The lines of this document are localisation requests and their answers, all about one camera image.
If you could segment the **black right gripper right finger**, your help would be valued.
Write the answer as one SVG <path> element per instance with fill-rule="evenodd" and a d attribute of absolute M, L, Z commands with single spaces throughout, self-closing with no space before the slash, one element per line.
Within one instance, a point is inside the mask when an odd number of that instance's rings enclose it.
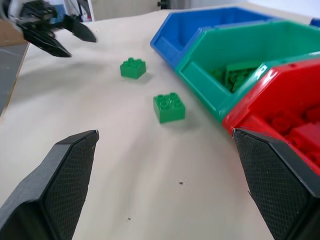
<path fill-rule="evenodd" d="M 320 238 L 320 177 L 285 142 L 235 128 L 232 133 L 249 188 L 275 240 Z"/>

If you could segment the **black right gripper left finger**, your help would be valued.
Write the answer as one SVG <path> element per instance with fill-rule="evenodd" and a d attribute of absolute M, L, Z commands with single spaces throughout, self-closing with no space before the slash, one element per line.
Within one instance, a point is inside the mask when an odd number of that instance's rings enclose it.
<path fill-rule="evenodd" d="M 53 145 L 0 208 L 2 240 L 70 240 L 86 201 L 97 130 Z"/>

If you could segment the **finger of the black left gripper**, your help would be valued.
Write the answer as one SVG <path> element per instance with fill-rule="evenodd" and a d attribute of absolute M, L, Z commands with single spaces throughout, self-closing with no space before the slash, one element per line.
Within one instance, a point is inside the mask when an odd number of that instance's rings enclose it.
<path fill-rule="evenodd" d="M 93 32 L 73 16 L 65 15 L 62 22 L 62 27 L 82 41 L 90 43 L 97 42 L 97 39 Z"/>
<path fill-rule="evenodd" d="M 72 55 L 67 51 L 54 36 L 45 31 L 40 31 L 28 25 L 22 25 L 21 30 L 26 41 L 58 58 L 70 58 Z"/>

